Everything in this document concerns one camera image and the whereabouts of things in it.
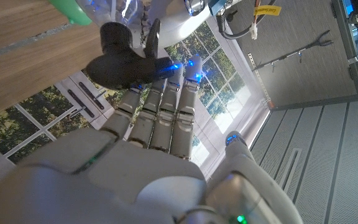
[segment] yellow label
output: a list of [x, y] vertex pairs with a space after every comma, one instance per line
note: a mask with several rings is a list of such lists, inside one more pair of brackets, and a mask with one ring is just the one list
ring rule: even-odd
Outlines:
[[280, 15], [281, 7], [280, 6], [259, 6], [254, 9], [254, 16], [258, 15], [271, 15], [278, 16]]

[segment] gray wall panel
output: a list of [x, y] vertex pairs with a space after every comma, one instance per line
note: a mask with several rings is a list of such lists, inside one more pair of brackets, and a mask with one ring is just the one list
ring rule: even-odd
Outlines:
[[274, 136], [270, 147], [267, 149], [262, 163], [260, 164], [260, 166], [273, 178], [278, 171], [301, 112], [302, 109], [287, 111], [281, 125], [278, 127], [277, 133]]
[[262, 130], [258, 141], [255, 143], [255, 146], [251, 149], [252, 155], [255, 158], [256, 163], [260, 163], [267, 148], [269, 147], [272, 139], [277, 131], [278, 126], [280, 125], [285, 111], [275, 111], [270, 115], [269, 120], [265, 128]]
[[329, 223], [358, 222], [358, 102], [350, 103]]
[[292, 149], [299, 148], [302, 149], [300, 155], [300, 161], [295, 167], [295, 172], [292, 177], [287, 195], [293, 199], [295, 194], [296, 187], [298, 186], [300, 175], [303, 169], [303, 165], [306, 161], [306, 155], [310, 149], [311, 140], [313, 138], [314, 131], [320, 116], [322, 106], [315, 106], [311, 108], [305, 108], [302, 112], [301, 119], [299, 120], [298, 126], [296, 127], [295, 133], [292, 137], [291, 143], [288, 147], [287, 153], [285, 154], [284, 160], [278, 171], [276, 181], [279, 182], [282, 178], [283, 171], [288, 162]]
[[324, 223], [346, 105], [324, 107], [295, 202], [305, 223]]

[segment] green foliage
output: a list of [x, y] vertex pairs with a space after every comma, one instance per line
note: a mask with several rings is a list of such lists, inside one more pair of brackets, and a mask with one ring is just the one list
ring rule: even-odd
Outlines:
[[219, 47], [218, 41], [206, 22], [203, 22], [194, 33], [204, 43], [204, 46], [210, 53]]
[[216, 91], [219, 91], [225, 84], [225, 79], [223, 75], [215, 65], [215, 63], [209, 59], [203, 65], [203, 71], [205, 72], [208, 80], [211, 82], [211, 85], [215, 88]]
[[215, 92], [208, 81], [205, 78], [202, 78], [200, 82], [200, 89], [197, 91], [197, 94], [203, 105], [207, 106], [214, 97]]
[[221, 113], [225, 113], [226, 109], [219, 101], [219, 98], [215, 98], [215, 100], [210, 104], [210, 106], [206, 109], [208, 113], [211, 115], [213, 119], [217, 117], [217, 115]]
[[65, 136], [71, 131], [91, 127], [92, 125], [81, 115], [81, 113], [79, 113], [72, 118], [70, 118], [69, 115], [64, 117], [48, 131], [50, 131], [56, 138], [59, 138]]
[[29, 154], [40, 148], [41, 146], [46, 145], [47, 143], [51, 142], [52, 140], [48, 138], [46, 134], [41, 134], [40, 136], [36, 137], [33, 141], [19, 149], [13, 155], [9, 156], [13, 163], [17, 164], [20, 160], [27, 157]]
[[109, 102], [109, 104], [114, 108], [117, 109], [119, 102], [121, 102], [122, 97], [126, 90], [108, 90], [106, 89], [106, 93], [104, 94], [104, 98]]
[[31, 96], [20, 105], [43, 126], [73, 107], [54, 86]]
[[172, 60], [177, 60], [182, 64], [186, 64], [188, 59], [191, 57], [181, 42], [173, 46], [166, 47], [165, 50]]
[[192, 144], [192, 146], [196, 147], [196, 146], [198, 146], [200, 144], [200, 142], [201, 141], [198, 139], [198, 137], [193, 133], [193, 144]]
[[194, 34], [190, 34], [190, 36], [183, 40], [183, 43], [192, 55], [199, 55], [203, 60], [208, 57], [209, 53]]
[[229, 85], [226, 85], [222, 91], [219, 94], [219, 97], [223, 103], [224, 106], [227, 105], [227, 103], [234, 99], [236, 96], [234, 95], [234, 93], [231, 91]]
[[229, 84], [235, 93], [246, 85], [238, 73], [236, 73], [232, 80], [229, 81]]
[[0, 112], [0, 153], [7, 153], [38, 130], [15, 107]]
[[221, 71], [223, 72], [224, 76], [229, 79], [233, 76], [236, 69], [234, 68], [233, 64], [231, 63], [230, 59], [226, 56], [223, 49], [219, 49], [212, 58], [215, 60]]

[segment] black object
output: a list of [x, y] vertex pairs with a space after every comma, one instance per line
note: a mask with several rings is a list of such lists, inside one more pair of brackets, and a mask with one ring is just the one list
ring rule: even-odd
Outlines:
[[161, 23], [156, 19], [150, 29], [144, 49], [146, 58], [132, 49], [132, 33], [118, 22], [105, 23], [100, 28], [103, 55], [92, 60], [85, 68], [89, 77], [109, 89], [128, 89], [171, 77], [170, 58], [158, 58], [158, 33]]
[[[269, 6], [273, 6], [274, 3], [276, 2], [276, 0], [271, 0], [269, 2]], [[261, 15], [258, 17], [258, 19], [256, 20], [256, 24], [260, 23], [262, 21], [262, 19], [265, 17], [266, 15]], [[245, 30], [241, 31], [238, 34], [228, 34], [226, 33], [226, 27], [225, 27], [225, 13], [223, 12], [222, 14], [217, 13], [216, 14], [216, 22], [218, 23], [218, 27], [219, 27], [219, 32], [221, 33], [221, 35], [226, 38], [226, 39], [237, 39], [242, 37], [243, 35], [246, 35], [249, 33], [249, 29], [251, 28], [251, 26], [249, 26], [248, 28], [246, 28]]]
[[284, 59], [286, 59], [287, 57], [290, 57], [290, 56], [295, 55], [295, 54], [299, 54], [299, 56], [301, 57], [301, 56], [302, 56], [302, 53], [301, 53], [302, 51], [304, 51], [304, 50], [306, 50], [306, 49], [310, 49], [310, 48], [315, 47], [315, 46], [320, 46], [320, 47], [329, 46], [329, 45], [333, 44], [334, 42], [331, 41], [331, 40], [321, 41], [321, 39], [322, 39], [325, 35], [327, 35], [328, 33], [329, 33], [329, 30], [327, 30], [326, 32], [323, 32], [323, 33], [317, 38], [317, 40], [314, 41], [313, 43], [310, 43], [310, 44], [308, 44], [308, 45], [306, 45], [306, 46], [304, 46], [304, 47], [301, 47], [301, 48], [299, 48], [299, 49], [297, 49], [297, 50], [294, 50], [294, 51], [291, 52], [291, 53], [288, 53], [288, 54], [283, 55], [283, 56], [281, 56], [281, 57], [279, 57], [279, 58], [273, 59], [273, 60], [271, 60], [271, 61], [269, 61], [269, 62], [266, 62], [266, 63], [263, 63], [263, 64], [261, 64], [261, 65], [258, 65], [258, 66], [256, 66], [252, 71], [261, 69], [261, 68], [265, 67], [266, 65], [273, 65], [275, 62], [277, 62], [277, 61], [279, 61], [279, 60], [284, 60]]
[[235, 15], [236, 13], [237, 13], [237, 10], [234, 11], [234, 12], [232, 12], [232, 13], [229, 13], [229, 14], [226, 16], [226, 20], [227, 20], [228, 22], [233, 21], [234, 15]]
[[91, 112], [89, 108], [85, 106], [85, 104], [75, 95], [73, 90], [67, 90], [68, 94], [82, 107], [84, 108], [85, 112], [89, 114], [91, 118], [94, 118], [94, 114]]
[[85, 91], [85, 93], [91, 98], [91, 100], [101, 109], [104, 109], [104, 106], [100, 103], [100, 101], [98, 99], [96, 99], [94, 97], [94, 95], [92, 94], [92, 92], [85, 86], [85, 84], [83, 82], [80, 82], [80, 87]]

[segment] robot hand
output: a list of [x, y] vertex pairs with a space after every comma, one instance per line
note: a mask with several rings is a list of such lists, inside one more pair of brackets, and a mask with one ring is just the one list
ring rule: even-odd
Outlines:
[[153, 83], [128, 141], [142, 85], [99, 131], [76, 130], [25, 158], [0, 181], [0, 223], [301, 223], [239, 133], [208, 189], [188, 161], [201, 64], [188, 62], [179, 100], [183, 66], [167, 68], [175, 75]]

